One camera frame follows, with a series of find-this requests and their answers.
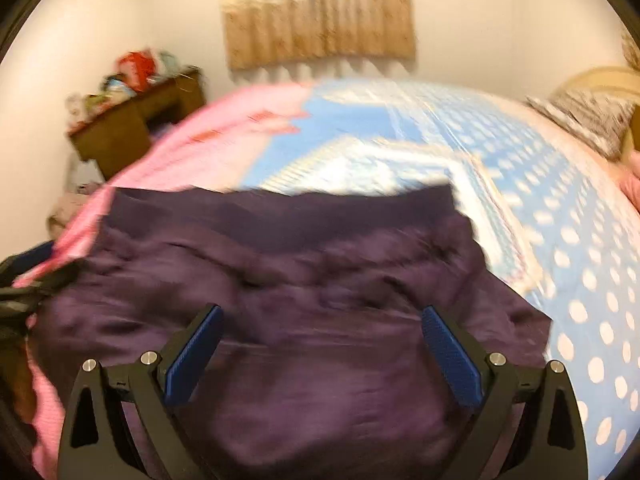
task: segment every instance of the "brown curtain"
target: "brown curtain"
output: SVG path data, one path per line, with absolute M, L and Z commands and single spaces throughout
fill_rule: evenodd
M 411 0 L 222 0 L 232 70 L 327 56 L 415 58 Z

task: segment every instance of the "headboard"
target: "headboard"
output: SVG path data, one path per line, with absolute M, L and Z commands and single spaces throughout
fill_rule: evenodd
M 593 68 L 569 79 L 557 91 L 589 88 L 628 99 L 638 105 L 631 121 L 631 132 L 623 145 L 623 160 L 633 148 L 640 150 L 640 72 L 623 66 Z

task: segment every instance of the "metal screw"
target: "metal screw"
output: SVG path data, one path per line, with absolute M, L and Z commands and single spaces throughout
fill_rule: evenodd
M 95 368 L 95 365 L 98 363 L 95 362 L 95 359 L 87 359 L 84 363 L 82 363 L 82 370 L 85 372 L 90 372 Z
M 140 356 L 140 362 L 143 365 L 152 365 L 158 359 L 158 354 L 153 351 L 145 352 Z
M 564 365 L 560 361 L 551 361 L 549 367 L 556 373 L 561 374 L 564 372 Z
M 489 362 L 494 366 L 503 366 L 507 364 L 507 358 L 500 352 L 494 352 L 489 355 Z

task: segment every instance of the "white wall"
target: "white wall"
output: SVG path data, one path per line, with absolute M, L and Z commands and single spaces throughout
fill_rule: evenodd
M 143 0 L 42 0 L 0 64 L 0 260 L 48 239 L 72 152 L 65 97 L 152 44 Z
M 606 0 L 414 0 L 418 56 L 328 60 L 231 75 L 219 0 L 150 0 L 159 46 L 204 69 L 209 98 L 236 84 L 293 78 L 415 77 L 521 98 L 546 95 L 569 75 L 623 64 L 620 25 Z

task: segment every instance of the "brown cabinet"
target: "brown cabinet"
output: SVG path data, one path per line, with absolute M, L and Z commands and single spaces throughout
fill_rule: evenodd
M 95 159 L 109 180 L 149 150 L 150 124 L 177 123 L 204 103 L 200 72 L 190 69 L 110 108 L 70 140 L 80 159 Z

